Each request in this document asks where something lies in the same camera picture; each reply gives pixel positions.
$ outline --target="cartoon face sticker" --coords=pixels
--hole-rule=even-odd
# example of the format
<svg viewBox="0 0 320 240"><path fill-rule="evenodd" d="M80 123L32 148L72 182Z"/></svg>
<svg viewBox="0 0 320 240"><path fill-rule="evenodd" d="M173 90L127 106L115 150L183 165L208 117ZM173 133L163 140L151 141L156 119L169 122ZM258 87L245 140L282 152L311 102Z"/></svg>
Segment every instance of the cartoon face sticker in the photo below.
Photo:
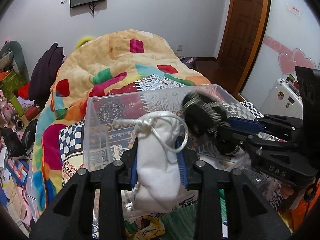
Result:
<svg viewBox="0 0 320 240"><path fill-rule="evenodd" d="M279 94L278 94L278 99L279 99L279 100L284 99L284 93L283 93L282 91L279 92Z"/></svg>

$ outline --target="black plastic bag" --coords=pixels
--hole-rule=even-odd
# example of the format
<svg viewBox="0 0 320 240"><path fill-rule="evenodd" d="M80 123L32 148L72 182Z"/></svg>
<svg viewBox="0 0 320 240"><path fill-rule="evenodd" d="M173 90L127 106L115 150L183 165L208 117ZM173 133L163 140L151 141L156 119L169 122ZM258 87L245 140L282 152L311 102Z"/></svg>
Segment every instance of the black plastic bag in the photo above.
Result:
<svg viewBox="0 0 320 240"><path fill-rule="evenodd" d="M5 146L7 147L9 159L28 158L25 147L23 147L18 135L12 131L12 129L4 127L0 128L0 132L4 138Z"/></svg>
<svg viewBox="0 0 320 240"><path fill-rule="evenodd" d="M21 138L21 143L26 150L30 149L32 144L35 142L37 123L38 123L38 119L31 121L23 133L23 136Z"/></svg>

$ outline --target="door panel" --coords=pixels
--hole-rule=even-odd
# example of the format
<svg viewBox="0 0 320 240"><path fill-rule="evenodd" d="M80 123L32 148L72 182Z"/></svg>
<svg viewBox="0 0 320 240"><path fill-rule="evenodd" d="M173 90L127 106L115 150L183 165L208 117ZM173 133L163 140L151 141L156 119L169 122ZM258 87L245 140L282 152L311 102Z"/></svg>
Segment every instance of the door panel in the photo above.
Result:
<svg viewBox="0 0 320 240"><path fill-rule="evenodd" d="M218 63L232 79L233 93L247 65L257 36L263 0L233 0L231 17Z"/></svg>

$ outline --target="red thermos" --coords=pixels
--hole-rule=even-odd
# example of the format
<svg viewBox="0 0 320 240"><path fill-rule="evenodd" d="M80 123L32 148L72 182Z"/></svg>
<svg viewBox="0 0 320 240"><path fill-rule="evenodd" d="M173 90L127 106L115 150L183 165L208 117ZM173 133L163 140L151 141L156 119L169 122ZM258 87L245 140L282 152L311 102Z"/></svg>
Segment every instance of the red thermos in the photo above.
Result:
<svg viewBox="0 0 320 240"><path fill-rule="evenodd" d="M34 105L32 107L30 107L26 112L25 112L25 116L27 118L28 121L31 121L32 119L34 119L39 113L41 112L41 108L39 105Z"/></svg>

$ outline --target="patchwork bedspread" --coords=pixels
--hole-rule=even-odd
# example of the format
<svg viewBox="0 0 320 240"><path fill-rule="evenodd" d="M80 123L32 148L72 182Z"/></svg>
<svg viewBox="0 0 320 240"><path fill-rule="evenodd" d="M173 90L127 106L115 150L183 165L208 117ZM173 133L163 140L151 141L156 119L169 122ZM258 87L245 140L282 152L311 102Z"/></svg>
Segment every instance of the patchwork bedspread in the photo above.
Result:
<svg viewBox="0 0 320 240"><path fill-rule="evenodd" d="M59 130L83 119L88 97L105 96L153 74L187 86L210 84L180 62L163 38L142 31L101 36L68 57L36 128L33 183L40 214L62 185Z"/></svg>

